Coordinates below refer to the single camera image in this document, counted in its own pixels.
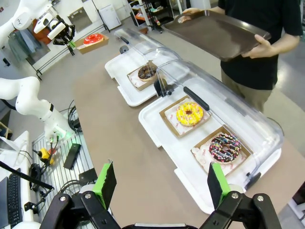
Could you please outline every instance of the dark metal tray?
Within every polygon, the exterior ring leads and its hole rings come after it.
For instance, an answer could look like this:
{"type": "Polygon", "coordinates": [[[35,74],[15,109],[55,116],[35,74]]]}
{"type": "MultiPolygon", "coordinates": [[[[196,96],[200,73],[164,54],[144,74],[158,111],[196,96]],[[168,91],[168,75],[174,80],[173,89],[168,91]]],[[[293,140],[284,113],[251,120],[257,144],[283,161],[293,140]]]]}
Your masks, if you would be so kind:
{"type": "Polygon", "coordinates": [[[222,61],[229,61],[257,46],[255,34],[267,40],[271,38],[260,28],[210,10],[182,14],[164,28],[222,61]],[[183,16],[188,20],[180,22],[183,16]]]}

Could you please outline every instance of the hanging clothes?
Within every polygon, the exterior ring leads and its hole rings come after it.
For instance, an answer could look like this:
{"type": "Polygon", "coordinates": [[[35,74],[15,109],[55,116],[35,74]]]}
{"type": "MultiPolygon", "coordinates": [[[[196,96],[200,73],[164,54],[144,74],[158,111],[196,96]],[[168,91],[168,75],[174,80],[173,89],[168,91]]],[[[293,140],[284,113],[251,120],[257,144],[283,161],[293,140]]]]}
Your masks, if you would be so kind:
{"type": "Polygon", "coordinates": [[[21,30],[20,31],[21,36],[25,43],[27,44],[28,48],[31,50],[32,53],[36,52],[36,49],[41,48],[41,44],[38,40],[35,39],[35,37],[32,35],[32,33],[29,30],[21,30]]]}
{"type": "Polygon", "coordinates": [[[20,31],[16,31],[10,35],[9,46],[16,60],[19,62],[24,61],[32,53],[22,38],[20,31]]]}
{"type": "Polygon", "coordinates": [[[39,33],[34,33],[34,28],[35,28],[36,24],[37,24],[37,19],[34,19],[33,20],[33,30],[32,30],[33,36],[37,40],[39,40],[39,41],[41,41],[41,42],[43,42],[45,44],[49,44],[51,42],[51,40],[48,38],[48,34],[50,33],[50,30],[47,29],[47,28],[44,28],[39,33]]]}

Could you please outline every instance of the keyboard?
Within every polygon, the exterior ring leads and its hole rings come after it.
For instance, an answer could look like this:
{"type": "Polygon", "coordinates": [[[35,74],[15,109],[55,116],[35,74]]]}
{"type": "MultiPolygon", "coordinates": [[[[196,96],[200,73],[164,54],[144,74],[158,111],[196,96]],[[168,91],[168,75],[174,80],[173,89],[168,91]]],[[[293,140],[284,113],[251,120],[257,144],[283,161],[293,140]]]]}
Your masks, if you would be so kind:
{"type": "Polygon", "coordinates": [[[8,219],[10,228],[22,222],[22,208],[20,197],[20,177],[11,174],[7,184],[8,219]]]}

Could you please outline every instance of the chocolate frosted donut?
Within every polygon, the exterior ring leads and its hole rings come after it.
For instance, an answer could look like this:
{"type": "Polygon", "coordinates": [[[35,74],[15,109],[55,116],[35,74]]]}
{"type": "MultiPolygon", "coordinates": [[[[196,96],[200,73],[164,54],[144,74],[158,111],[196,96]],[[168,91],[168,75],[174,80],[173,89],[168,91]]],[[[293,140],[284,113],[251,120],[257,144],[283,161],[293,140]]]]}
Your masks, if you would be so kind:
{"type": "Polygon", "coordinates": [[[238,157],[241,148],[242,145],[235,136],[219,134],[211,141],[209,151],[216,161],[227,164],[238,157]]]}
{"type": "Polygon", "coordinates": [[[142,81],[149,81],[155,76],[156,72],[157,68],[155,66],[149,66],[147,64],[139,70],[138,77],[142,81]]]}

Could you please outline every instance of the brown tabletop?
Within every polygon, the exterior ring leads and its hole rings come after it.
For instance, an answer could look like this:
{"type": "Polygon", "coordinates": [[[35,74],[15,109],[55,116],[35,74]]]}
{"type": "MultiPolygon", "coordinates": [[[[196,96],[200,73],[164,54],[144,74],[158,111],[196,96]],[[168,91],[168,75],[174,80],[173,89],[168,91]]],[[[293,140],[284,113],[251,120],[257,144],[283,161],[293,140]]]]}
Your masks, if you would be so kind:
{"type": "MultiPolygon", "coordinates": [[[[113,160],[118,184],[111,208],[118,223],[201,226],[207,215],[174,173],[167,153],[155,146],[138,120],[139,112],[154,99],[129,107],[104,65],[79,78],[73,93],[97,173],[107,159],[113,160]]],[[[304,174],[305,159],[285,140],[279,161],[246,194],[268,194],[279,212],[304,182],[304,174]]]]}

